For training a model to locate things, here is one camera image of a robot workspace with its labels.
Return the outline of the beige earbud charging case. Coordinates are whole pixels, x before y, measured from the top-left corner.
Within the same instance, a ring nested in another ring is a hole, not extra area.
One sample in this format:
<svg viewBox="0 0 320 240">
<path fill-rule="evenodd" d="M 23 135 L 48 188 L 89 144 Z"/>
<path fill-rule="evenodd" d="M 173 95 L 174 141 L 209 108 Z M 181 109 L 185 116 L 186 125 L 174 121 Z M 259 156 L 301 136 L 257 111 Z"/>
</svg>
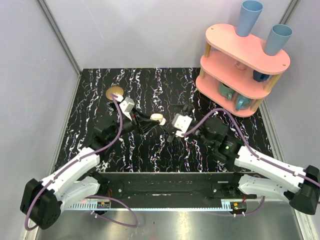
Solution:
<svg viewBox="0 0 320 240">
<path fill-rule="evenodd" d="M 166 119 L 165 119 L 165 117 L 164 117 L 161 113 L 153 113 L 153 114 L 150 116 L 150 119 L 153 120 L 153 121 L 159 122 L 159 125 L 160 125 L 160 126 L 164 126 L 165 123 L 166 123 Z"/>
</svg>

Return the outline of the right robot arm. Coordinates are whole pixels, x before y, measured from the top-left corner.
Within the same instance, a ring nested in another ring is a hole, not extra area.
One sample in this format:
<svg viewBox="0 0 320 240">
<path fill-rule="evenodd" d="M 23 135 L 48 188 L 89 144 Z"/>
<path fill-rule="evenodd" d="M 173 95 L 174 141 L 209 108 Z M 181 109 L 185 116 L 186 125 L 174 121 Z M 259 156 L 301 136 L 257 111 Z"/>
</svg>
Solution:
<svg viewBox="0 0 320 240">
<path fill-rule="evenodd" d="M 212 149 L 217 161 L 251 170 L 263 176 L 253 177 L 244 173 L 237 174 L 236 181 L 227 185 L 228 195 L 239 198 L 241 195 L 256 195 L 282 200 L 295 210 L 314 215 L 320 204 L 320 170 L 309 165 L 306 168 L 287 164 L 269 157 L 249 146 L 237 124 L 234 125 L 240 138 L 228 134 L 228 127 L 216 117 L 215 108 L 200 121 L 191 117 L 190 105 L 178 105 L 171 124 L 175 128 L 174 137 L 193 136 Z"/>
</svg>

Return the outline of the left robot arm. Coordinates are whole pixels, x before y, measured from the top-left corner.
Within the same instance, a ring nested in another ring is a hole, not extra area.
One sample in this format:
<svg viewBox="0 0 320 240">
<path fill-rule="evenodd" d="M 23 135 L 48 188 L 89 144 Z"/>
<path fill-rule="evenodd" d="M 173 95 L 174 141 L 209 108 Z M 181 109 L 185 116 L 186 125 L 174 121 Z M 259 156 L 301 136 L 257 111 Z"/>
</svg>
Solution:
<svg viewBox="0 0 320 240">
<path fill-rule="evenodd" d="M 108 186 L 100 174 L 94 173 L 83 180 L 80 177 L 100 164 L 122 134 L 136 131 L 144 135 L 165 121 L 160 113 L 145 115 L 136 110 L 102 116 L 95 123 L 88 146 L 49 176 L 42 180 L 32 178 L 26 183 L 20 204 L 20 211 L 25 214 L 24 228 L 48 229 L 72 204 L 90 196 L 103 198 Z"/>
</svg>

